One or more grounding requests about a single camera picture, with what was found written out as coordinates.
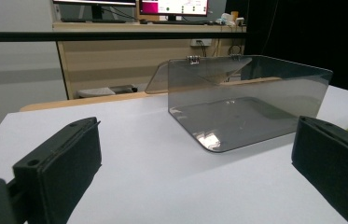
wall outlet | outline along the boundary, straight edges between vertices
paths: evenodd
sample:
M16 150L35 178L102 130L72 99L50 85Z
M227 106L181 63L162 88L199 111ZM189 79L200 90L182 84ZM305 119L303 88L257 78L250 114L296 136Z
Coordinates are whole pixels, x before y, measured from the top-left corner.
M212 39L191 39L190 45L192 47L201 47L202 44L204 46L211 46L212 45Z

white table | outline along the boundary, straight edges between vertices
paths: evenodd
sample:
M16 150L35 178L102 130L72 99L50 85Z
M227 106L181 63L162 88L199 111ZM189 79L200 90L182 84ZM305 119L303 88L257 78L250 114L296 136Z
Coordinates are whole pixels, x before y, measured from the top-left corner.
M103 166L69 223L347 223L292 166L293 133L212 154L168 114L166 95L8 114L0 177L86 117L101 121ZM348 128L348 91L329 87L318 118Z

monitor screen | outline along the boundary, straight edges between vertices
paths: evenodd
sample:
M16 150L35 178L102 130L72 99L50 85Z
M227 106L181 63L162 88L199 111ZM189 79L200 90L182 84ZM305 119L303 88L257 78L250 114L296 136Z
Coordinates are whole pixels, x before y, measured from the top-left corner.
M208 14L208 0L139 0L139 14L168 16L199 16Z
M54 4L76 4L107 7L136 7L135 0L52 0Z

white wall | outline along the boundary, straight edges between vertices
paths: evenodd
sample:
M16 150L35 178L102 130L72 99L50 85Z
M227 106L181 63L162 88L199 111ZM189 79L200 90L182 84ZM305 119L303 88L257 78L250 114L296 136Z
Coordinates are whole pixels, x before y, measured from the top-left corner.
M52 31L50 0L0 0L0 31ZM65 100L53 42L0 43L0 122L25 105Z

keyboard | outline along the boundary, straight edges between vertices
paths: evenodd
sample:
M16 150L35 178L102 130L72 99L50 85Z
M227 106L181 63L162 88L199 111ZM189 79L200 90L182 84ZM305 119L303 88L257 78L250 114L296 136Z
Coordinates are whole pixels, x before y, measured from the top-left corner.
M63 22L99 22L99 23L125 23L121 20L107 20L107 19L77 19L77 18L61 18Z
M153 24L168 25L205 25L205 21L150 21Z

